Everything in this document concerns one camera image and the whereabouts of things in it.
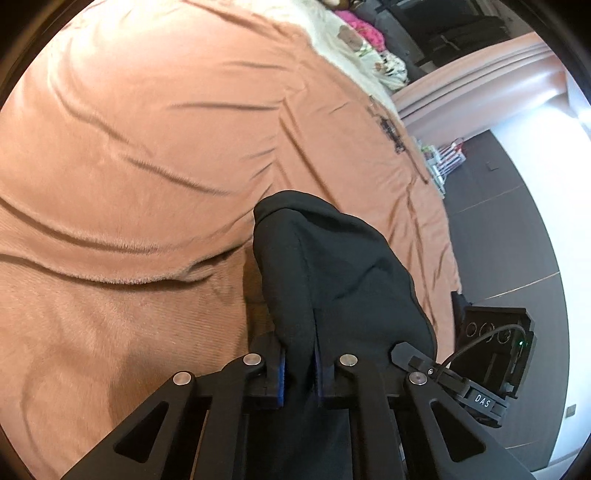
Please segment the black pants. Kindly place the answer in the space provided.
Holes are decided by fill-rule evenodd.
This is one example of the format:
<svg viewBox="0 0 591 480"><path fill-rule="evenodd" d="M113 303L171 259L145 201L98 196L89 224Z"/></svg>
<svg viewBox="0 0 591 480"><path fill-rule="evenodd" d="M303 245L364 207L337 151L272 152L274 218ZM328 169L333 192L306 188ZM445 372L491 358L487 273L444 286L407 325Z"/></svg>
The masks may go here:
<svg viewBox="0 0 591 480"><path fill-rule="evenodd" d="M253 254L274 332L286 352L284 405L253 420L252 479L349 479L349 416L318 404L315 313L329 322L335 363L355 355L370 384L377 425L365 435L397 458L394 415L376 382L394 345L407 342L434 355L433 327L420 306L410 273L384 236L325 200L283 191L256 204Z"/></svg>

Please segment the pink curtain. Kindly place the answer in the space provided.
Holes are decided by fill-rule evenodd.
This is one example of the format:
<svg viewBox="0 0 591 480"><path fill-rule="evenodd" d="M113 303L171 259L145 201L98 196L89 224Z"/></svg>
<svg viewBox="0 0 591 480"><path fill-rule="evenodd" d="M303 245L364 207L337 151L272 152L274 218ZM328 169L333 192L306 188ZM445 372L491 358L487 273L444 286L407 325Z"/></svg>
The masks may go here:
<svg viewBox="0 0 591 480"><path fill-rule="evenodd" d="M528 33L440 67L393 100L411 135L443 146L566 92L563 64L538 34Z"/></svg>

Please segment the orange-brown blanket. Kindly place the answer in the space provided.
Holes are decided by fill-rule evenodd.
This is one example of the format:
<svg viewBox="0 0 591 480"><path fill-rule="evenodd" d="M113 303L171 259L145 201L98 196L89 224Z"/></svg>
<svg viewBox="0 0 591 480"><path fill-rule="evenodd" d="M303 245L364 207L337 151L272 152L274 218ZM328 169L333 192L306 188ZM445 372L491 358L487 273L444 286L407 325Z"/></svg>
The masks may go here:
<svg viewBox="0 0 591 480"><path fill-rule="evenodd" d="M1 425L57 479L178 370L270 325L253 209L281 190L379 230L453 351L441 196L300 27L253 1L96 1L1 111Z"/></svg>

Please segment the plush toys on bed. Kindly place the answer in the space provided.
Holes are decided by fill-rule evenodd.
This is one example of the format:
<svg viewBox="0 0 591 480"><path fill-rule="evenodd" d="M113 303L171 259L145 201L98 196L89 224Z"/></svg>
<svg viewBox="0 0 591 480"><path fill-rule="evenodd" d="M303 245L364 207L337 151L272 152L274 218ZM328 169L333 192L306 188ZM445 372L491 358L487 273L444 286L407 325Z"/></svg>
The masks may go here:
<svg viewBox="0 0 591 480"><path fill-rule="evenodd" d="M363 66L390 94L408 85L405 62L388 50L385 36L376 27L353 12L363 1L323 1L322 4L345 23L339 27L339 39L360 58Z"/></svg>

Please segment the white bed sheet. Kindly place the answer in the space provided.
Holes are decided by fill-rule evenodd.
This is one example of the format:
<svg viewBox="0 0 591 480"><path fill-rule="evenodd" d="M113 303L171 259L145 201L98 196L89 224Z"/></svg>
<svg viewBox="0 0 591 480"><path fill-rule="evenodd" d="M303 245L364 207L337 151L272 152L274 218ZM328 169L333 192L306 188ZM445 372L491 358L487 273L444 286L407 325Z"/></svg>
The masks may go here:
<svg viewBox="0 0 591 480"><path fill-rule="evenodd" d="M320 1L253 1L252 10L270 20L290 23L308 34L311 46L388 110L392 96L408 85L405 62L372 42Z"/></svg>

